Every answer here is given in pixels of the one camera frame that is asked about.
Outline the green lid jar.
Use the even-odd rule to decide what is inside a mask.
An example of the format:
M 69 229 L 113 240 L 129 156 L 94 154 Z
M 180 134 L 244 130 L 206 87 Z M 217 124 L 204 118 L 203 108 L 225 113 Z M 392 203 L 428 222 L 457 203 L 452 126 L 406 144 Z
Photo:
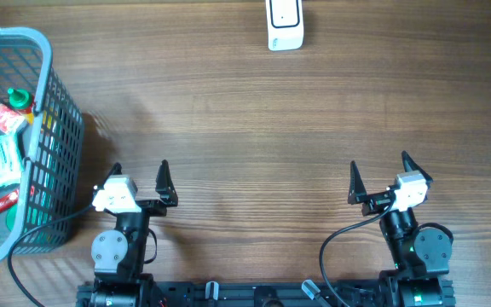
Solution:
M 17 205 L 10 207 L 7 211 L 5 222 L 6 222 L 7 229 L 9 231 L 12 231 L 14 228 L 16 213 L 17 213 Z

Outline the red sauce bottle green cap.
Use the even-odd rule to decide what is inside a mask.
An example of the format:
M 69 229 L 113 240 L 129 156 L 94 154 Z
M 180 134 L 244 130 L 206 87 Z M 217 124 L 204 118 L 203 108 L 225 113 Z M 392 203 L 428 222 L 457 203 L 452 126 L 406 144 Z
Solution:
M 15 88 L 8 88 L 7 93 L 10 106 L 31 125 L 34 121 L 34 96 L 27 90 Z

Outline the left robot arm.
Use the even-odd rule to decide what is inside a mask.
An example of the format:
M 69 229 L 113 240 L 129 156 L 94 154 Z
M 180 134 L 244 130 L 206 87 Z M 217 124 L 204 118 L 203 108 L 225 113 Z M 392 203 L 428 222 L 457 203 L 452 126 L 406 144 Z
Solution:
M 116 217 L 113 229 L 98 234 L 91 246 L 95 263 L 92 286 L 78 290 L 77 306 L 166 306 L 166 298 L 151 274 L 143 271 L 156 258 L 146 258 L 147 240 L 155 237 L 149 223 L 164 217 L 167 209 L 178 206 L 178 195 L 167 160 L 159 167 L 154 200 L 137 200 L 133 179 L 113 166 L 104 183 L 95 187 L 92 205 Z

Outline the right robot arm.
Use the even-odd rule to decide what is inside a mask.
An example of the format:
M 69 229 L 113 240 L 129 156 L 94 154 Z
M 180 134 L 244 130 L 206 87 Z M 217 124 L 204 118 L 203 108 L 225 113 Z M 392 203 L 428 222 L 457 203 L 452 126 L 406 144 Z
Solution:
M 453 234 L 439 223 L 418 224 L 413 208 L 427 201 L 432 177 L 403 151 L 404 172 L 385 191 L 369 194 L 356 162 L 350 163 L 348 203 L 363 216 L 379 217 L 379 227 L 395 268 L 383 270 L 373 288 L 376 306 L 455 306 L 449 273 Z

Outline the red white small packet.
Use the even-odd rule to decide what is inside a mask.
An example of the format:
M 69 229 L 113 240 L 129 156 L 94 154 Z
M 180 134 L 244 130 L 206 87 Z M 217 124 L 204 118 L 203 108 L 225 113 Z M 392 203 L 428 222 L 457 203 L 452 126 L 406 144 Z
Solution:
M 0 132 L 4 135 L 21 132 L 27 126 L 24 116 L 4 104 L 0 104 Z

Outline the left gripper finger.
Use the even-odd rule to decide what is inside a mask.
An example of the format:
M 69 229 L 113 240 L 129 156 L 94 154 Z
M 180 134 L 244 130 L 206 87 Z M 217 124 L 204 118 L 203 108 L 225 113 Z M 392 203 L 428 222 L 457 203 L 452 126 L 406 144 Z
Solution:
M 111 176 L 121 175 L 122 174 L 122 165 L 119 162 L 116 162 L 110 171 L 108 172 L 104 182 L 106 182 Z
M 178 206 L 178 195 L 171 180 L 170 166 L 166 159 L 161 161 L 156 177 L 155 191 L 159 194 L 159 198 L 165 206 Z

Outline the teal tissue pack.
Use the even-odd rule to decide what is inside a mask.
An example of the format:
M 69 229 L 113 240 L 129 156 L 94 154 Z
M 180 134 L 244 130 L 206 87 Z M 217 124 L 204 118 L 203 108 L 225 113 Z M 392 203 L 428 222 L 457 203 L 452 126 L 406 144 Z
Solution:
M 0 188 L 20 183 L 22 158 L 16 133 L 0 136 Z

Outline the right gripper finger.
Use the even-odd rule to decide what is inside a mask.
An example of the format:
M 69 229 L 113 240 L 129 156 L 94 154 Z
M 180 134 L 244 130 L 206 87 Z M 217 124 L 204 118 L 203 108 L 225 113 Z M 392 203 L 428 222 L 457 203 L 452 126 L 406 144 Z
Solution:
M 367 191 L 361 179 L 361 174 L 354 160 L 350 162 L 349 204 L 360 204 L 367 199 Z
M 424 177 L 427 184 L 433 183 L 433 178 L 413 160 L 413 158 L 408 154 L 407 151 L 401 152 L 401 160 L 405 172 L 419 171 Z

